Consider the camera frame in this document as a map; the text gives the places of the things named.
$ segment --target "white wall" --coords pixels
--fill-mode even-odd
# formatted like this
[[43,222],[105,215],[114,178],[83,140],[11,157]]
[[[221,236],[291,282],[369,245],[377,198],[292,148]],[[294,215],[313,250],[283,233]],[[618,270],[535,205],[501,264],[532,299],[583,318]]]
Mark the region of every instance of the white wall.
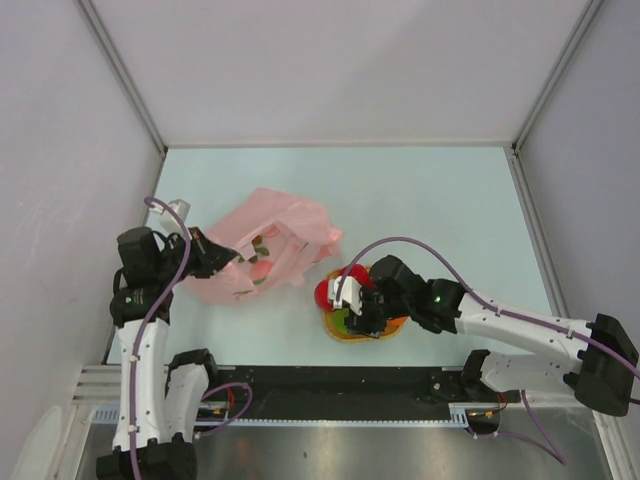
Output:
[[613,315],[640,346],[640,2],[605,4],[523,162],[572,314]]
[[0,478],[108,336],[160,159],[72,0],[0,4]]
[[587,0],[95,0],[170,145],[510,142]]

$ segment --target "gray wall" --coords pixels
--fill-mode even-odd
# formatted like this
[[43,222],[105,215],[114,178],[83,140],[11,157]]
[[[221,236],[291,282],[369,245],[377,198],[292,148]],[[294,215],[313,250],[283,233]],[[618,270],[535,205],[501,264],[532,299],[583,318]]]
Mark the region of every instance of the gray wall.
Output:
[[72,0],[0,4],[0,478],[110,326],[160,159]]
[[611,314],[640,345],[638,0],[605,5],[523,162],[571,313]]

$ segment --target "metal corner frame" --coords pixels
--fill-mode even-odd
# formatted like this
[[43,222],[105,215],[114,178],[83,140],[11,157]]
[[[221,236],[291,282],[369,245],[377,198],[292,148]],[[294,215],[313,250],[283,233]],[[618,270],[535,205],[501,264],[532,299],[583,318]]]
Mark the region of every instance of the metal corner frame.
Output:
[[571,61],[575,58],[579,47],[583,44],[583,40],[591,30],[596,17],[602,10],[606,1],[607,0],[589,0],[582,10],[580,18],[578,18],[573,30],[569,34],[569,38],[560,51],[560,55],[553,64],[553,67],[551,67],[551,72],[545,80],[542,90],[538,94],[531,110],[529,110],[529,113],[527,114],[524,124],[516,135],[514,141],[514,150],[516,153],[520,153],[522,146],[527,141],[529,133],[531,133],[531,129],[540,118],[544,108],[549,103],[549,99],[565,77]]
[[[516,153],[515,146],[505,148],[505,155],[527,229],[529,230],[529,237],[542,274],[551,310],[554,315],[570,318],[569,307],[562,293],[540,217],[522,169],[520,155]],[[633,448],[633,442],[624,418],[610,417],[598,412],[593,412],[593,416],[613,478],[615,480],[639,480],[640,466],[638,456]]]
[[116,49],[104,22],[100,18],[100,14],[98,13],[93,1],[76,0],[76,4],[78,5],[81,15],[85,19],[89,30],[96,39],[98,47],[111,67],[116,80],[122,87],[125,96],[131,103],[133,110],[136,112],[138,118],[142,122],[142,125],[149,134],[151,141],[158,150],[160,158],[164,159],[167,152],[167,146],[162,140],[158,127],[153,121],[153,117],[151,116],[149,109],[142,100],[142,95],[136,87],[136,84],[124,64],[122,57],[118,53],[118,50]]

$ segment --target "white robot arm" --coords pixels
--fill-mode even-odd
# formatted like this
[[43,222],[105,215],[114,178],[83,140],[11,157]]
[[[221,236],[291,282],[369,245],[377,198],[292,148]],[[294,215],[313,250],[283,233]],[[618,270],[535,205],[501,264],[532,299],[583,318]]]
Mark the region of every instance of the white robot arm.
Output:
[[410,316],[433,333],[446,330],[499,340],[535,355],[471,352],[470,358],[479,363],[479,380],[492,390],[574,394],[593,410],[627,414],[633,374],[588,341],[597,339],[635,366],[638,352],[616,319],[600,314],[587,322],[535,315],[451,280],[424,281],[393,256],[376,262],[369,273],[375,289],[353,277],[344,282],[338,277],[329,285],[334,307],[350,309],[345,320],[350,332],[375,337],[388,320]]

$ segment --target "green object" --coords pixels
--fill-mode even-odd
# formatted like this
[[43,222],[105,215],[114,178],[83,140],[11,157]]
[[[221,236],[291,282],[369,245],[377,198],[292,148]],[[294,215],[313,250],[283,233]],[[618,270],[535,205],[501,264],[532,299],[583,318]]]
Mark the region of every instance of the green object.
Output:
[[338,333],[342,333],[344,335],[349,335],[349,331],[347,327],[344,326],[344,321],[349,316],[349,309],[343,308],[342,310],[336,310],[331,313],[331,320],[333,321],[333,325],[336,327]]

